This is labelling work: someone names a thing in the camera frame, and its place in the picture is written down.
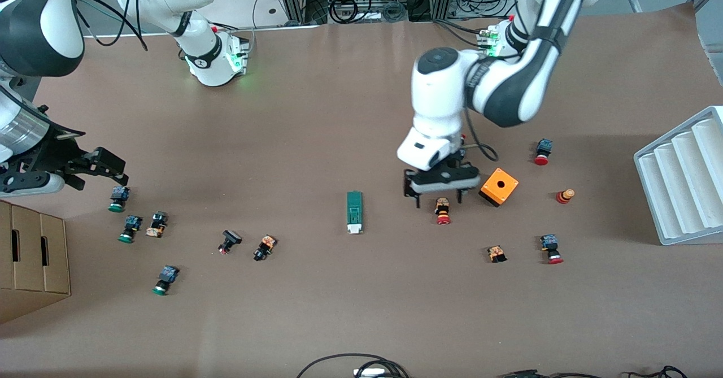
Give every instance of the orange switch box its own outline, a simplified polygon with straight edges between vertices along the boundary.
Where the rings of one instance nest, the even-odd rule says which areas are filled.
[[[493,206],[499,207],[507,201],[509,195],[517,187],[517,180],[504,170],[496,168],[490,178],[480,188],[480,195]]]

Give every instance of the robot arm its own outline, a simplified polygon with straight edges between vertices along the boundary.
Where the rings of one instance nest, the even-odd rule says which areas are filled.
[[[46,106],[35,107],[10,87],[18,75],[70,74],[84,43],[75,0],[0,2],[0,198],[52,193],[65,184],[82,190],[78,174],[111,177],[125,185],[125,162],[75,142],[83,133],[53,123]]]
[[[83,57],[75,0],[0,2],[0,76],[58,77]]]
[[[494,27],[504,32],[500,57],[452,48],[419,57],[411,80],[413,128],[399,159],[427,171],[459,151],[464,108],[501,127],[531,120],[583,3],[594,2],[519,0],[519,17]]]
[[[210,86],[224,85],[246,72],[249,43],[225,32],[215,32],[197,11],[214,0],[138,0],[140,18],[162,28],[186,54],[191,74]],[[118,0],[135,17],[134,0]]]

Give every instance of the black cable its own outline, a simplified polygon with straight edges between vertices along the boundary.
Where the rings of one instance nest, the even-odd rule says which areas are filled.
[[[379,375],[379,378],[382,378],[382,376],[388,376],[389,378],[409,378],[408,373],[406,373],[406,370],[401,367],[398,363],[392,362],[392,360],[387,360],[384,357],[379,357],[379,355],[374,354],[365,354],[365,353],[341,353],[341,354],[334,354],[334,355],[327,355],[327,357],[317,358],[316,360],[313,360],[313,362],[308,363],[297,375],[297,378],[300,378],[306,371],[309,370],[309,368],[314,367],[314,365],[325,362],[326,360],[331,360],[333,358],[345,358],[345,357],[359,357],[359,358],[374,358],[372,362],[370,362],[370,365],[374,365],[375,363],[379,363],[379,365],[383,365],[387,370],[390,370],[390,374],[388,375],[385,373],[384,375]],[[359,378],[359,376],[364,372],[364,367],[359,368],[356,374],[356,378]]]
[[[525,25],[525,20],[522,19],[522,16],[520,15],[520,11],[519,11],[519,10],[517,10],[517,18],[520,18],[520,23],[522,24],[522,28],[524,28],[525,34],[526,34],[527,36],[529,36],[529,35],[530,35],[530,31],[527,29],[527,25]]]
[[[432,23],[436,23],[437,25],[439,25],[439,27],[444,28],[444,29],[445,29],[447,32],[449,32],[449,33],[452,33],[452,35],[454,35],[457,39],[461,40],[462,42],[464,42],[464,43],[466,43],[466,44],[468,44],[468,45],[470,45],[470,46],[474,46],[475,49],[478,48],[478,44],[472,43],[472,42],[468,41],[467,39],[462,38],[462,36],[459,36],[455,31],[453,31],[452,29],[450,29],[449,26],[444,25],[444,23],[439,23],[439,21],[436,20],[436,19],[435,19],[435,20],[432,20]]]
[[[126,6],[125,6],[124,9],[123,9],[123,18],[122,18],[122,19],[126,19],[126,16],[128,15],[128,7],[130,6],[130,4],[131,4],[131,0],[126,0]],[[106,47],[107,47],[107,46],[113,46],[113,45],[116,44],[116,42],[121,38],[121,33],[123,33],[123,23],[122,23],[122,22],[121,22],[121,28],[118,30],[118,33],[116,34],[116,37],[113,39],[113,41],[111,41],[111,43],[104,44],[104,43],[103,43],[102,41],[100,41],[100,39],[98,39],[98,38],[96,38],[95,41],[96,41],[97,43],[101,44],[101,46],[106,46]]]
[[[645,373],[637,373],[637,372],[623,372],[623,373],[628,376],[627,378],[631,378],[631,376],[640,376],[641,378],[671,378],[668,375],[668,372],[671,372],[671,371],[680,375],[681,378],[687,378],[687,376],[682,371],[680,371],[678,368],[675,368],[672,365],[666,365],[665,367],[662,368],[662,370],[660,370],[658,372],[654,372],[654,373],[648,373],[647,375],[645,375]]]
[[[256,4],[259,3],[259,0],[254,1],[254,6],[251,8],[251,23],[254,25],[254,29],[258,29],[256,27]]]
[[[226,25],[225,23],[211,22],[210,20],[208,21],[208,23],[210,23],[211,25],[219,26],[219,28],[228,29],[230,31],[238,30],[238,28],[236,26]]]
[[[334,6],[336,1],[337,0],[331,0],[331,3],[329,4],[329,16],[334,22],[341,23],[343,25],[348,25],[349,23],[357,23],[360,20],[363,20],[367,17],[369,11],[372,10],[372,0],[369,0],[369,6],[367,7],[367,10],[364,11],[364,14],[358,18],[355,18],[356,14],[358,14],[359,12],[359,5],[357,5],[354,0],[351,0],[351,3],[354,4],[354,12],[352,12],[353,16],[351,16],[350,18],[342,19],[336,12],[336,7]]]
[[[450,22],[450,21],[448,21],[448,20],[435,19],[434,22],[444,23],[444,25],[449,25],[449,26],[451,26],[452,28],[457,28],[457,29],[459,29],[460,31],[465,31],[465,32],[468,32],[468,33],[474,33],[474,34],[480,33],[480,29],[477,29],[477,30],[470,29],[470,28],[464,27],[464,26],[462,26],[462,25],[457,25],[456,23]]]
[[[138,4],[139,0],[136,0],[136,28],[138,28],[138,38],[143,40],[143,31],[140,30],[140,6]]]
[[[5,97],[10,98],[10,100],[12,100],[13,103],[16,103],[18,106],[20,106],[20,108],[27,111],[31,115],[33,115],[33,117],[36,117],[40,121],[43,121],[44,123],[48,124],[49,126],[55,127],[61,131],[65,131],[67,133],[75,134],[76,136],[85,135],[85,132],[83,132],[83,131],[72,130],[72,129],[70,129],[68,127],[64,127],[58,123],[54,123],[53,121],[50,120],[50,118],[47,117],[47,115],[42,114],[36,108],[30,107],[30,106],[26,105],[22,100],[18,100],[17,98],[13,97],[13,95],[10,94],[10,92],[8,92],[8,90],[6,90],[3,85],[0,85],[0,92],[2,92],[2,94],[5,95]]]
[[[553,375],[552,378],[565,378],[566,376],[578,376],[579,378],[600,378],[597,375],[589,375],[589,373],[576,373],[576,372],[566,372],[566,373],[558,373],[557,375]]]
[[[129,7],[129,5],[130,5],[130,0],[127,0],[127,1],[126,1],[126,7],[125,7],[125,9],[124,9],[124,13],[123,13],[123,14],[119,13],[118,11],[115,10],[115,8],[113,8],[113,7],[111,7],[110,5],[106,4],[106,2],[104,2],[104,1],[102,1],[102,0],[91,0],[91,1],[98,3],[98,4],[101,5],[102,7],[105,7],[107,10],[113,12],[116,16],[118,16],[118,17],[123,21],[123,22],[121,22],[121,28],[120,28],[120,30],[118,31],[118,34],[116,35],[116,38],[114,38],[114,40],[113,40],[110,44],[104,44],[103,42],[101,42],[101,41],[98,40],[97,38],[95,39],[95,41],[97,41],[99,44],[101,44],[101,45],[103,45],[103,46],[112,46],[112,45],[114,45],[114,44],[119,40],[119,38],[121,37],[121,33],[123,32],[123,25],[125,24],[125,25],[128,25],[128,27],[131,29],[131,31],[132,31],[132,32],[135,34],[135,36],[138,38],[138,40],[140,41],[141,45],[143,46],[143,49],[144,49],[144,50],[148,50],[148,46],[145,44],[145,41],[143,41],[143,38],[142,38],[142,36],[140,35],[140,32],[138,32],[138,31],[136,30],[136,28],[133,26],[133,24],[130,23],[130,22],[128,21],[128,19],[126,18],[126,16],[128,15],[128,7]]]
[[[367,368],[374,366],[374,365],[379,365],[380,367],[384,367],[387,370],[389,370],[390,376],[395,376],[398,378],[409,378],[409,374],[404,369],[404,367],[402,367],[401,365],[399,365],[395,362],[391,362],[390,360],[372,360],[371,362],[366,362],[366,363],[362,364],[361,367],[357,368],[356,375],[354,375],[354,378],[360,378],[362,376],[362,374],[364,373],[364,370],[366,370]]]
[[[464,116],[467,118],[467,126],[469,127],[469,131],[472,134],[474,144],[477,145],[478,148],[480,148],[480,152],[485,155],[487,159],[490,159],[493,162],[498,161],[499,154],[496,153],[495,148],[491,147],[488,144],[481,143],[480,139],[477,138],[477,132],[475,132],[474,125],[472,125],[472,119],[469,117],[469,108],[464,109]]]
[[[313,12],[312,15],[311,15],[312,20],[310,20],[309,22],[305,22],[304,24],[306,24],[306,23],[313,23],[313,22],[315,22],[315,21],[317,21],[317,20],[319,20],[319,19],[325,18],[325,14],[326,14],[326,12],[328,11],[328,10],[325,10],[325,9],[324,9],[324,4],[321,2],[321,0],[311,0],[311,1],[307,1],[307,3],[306,3],[306,4],[304,5],[304,7],[302,8],[302,12],[303,12],[304,9],[306,9],[306,7],[308,7],[309,4],[311,4],[311,3],[314,3],[315,5],[317,5],[317,9],[315,9],[314,12]],[[320,12],[320,11],[321,11],[322,15],[321,15],[319,18],[314,18],[314,15],[317,15],[317,13]]]

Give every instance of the brown table surface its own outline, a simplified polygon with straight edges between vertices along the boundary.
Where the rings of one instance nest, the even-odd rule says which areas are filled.
[[[460,46],[437,26],[260,32],[250,73],[217,89],[188,74],[172,38],[147,42],[145,53],[134,38],[89,41],[77,71],[43,80],[36,103],[88,131],[81,146],[126,159],[132,197],[110,213],[113,183],[90,178],[83,192],[14,200],[67,218],[73,294],[0,326],[0,376],[296,376],[348,351],[420,378],[723,372],[723,246],[659,246],[632,160],[723,102],[689,5],[581,18],[537,118],[500,129],[474,115],[520,185],[501,208],[468,195],[446,227],[432,214],[442,195],[421,209],[403,198],[395,156],[414,59]],[[547,167],[531,163],[540,138],[555,142]],[[578,193],[567,206],[553,198],[564,188]],[[362,236],[346,234],[355,189]],[[125,214],[147,225],[156,210],[171,216],[163,239],[116,241]],[[222,257],[225,229],[243,243]],[[276,251],[254,262],[266,233]],[[546,264],[546,233],[564,264]],[[497,244],[504,264],[486,257]],[[161,298],[151,290],[166,264],[181,274]]]

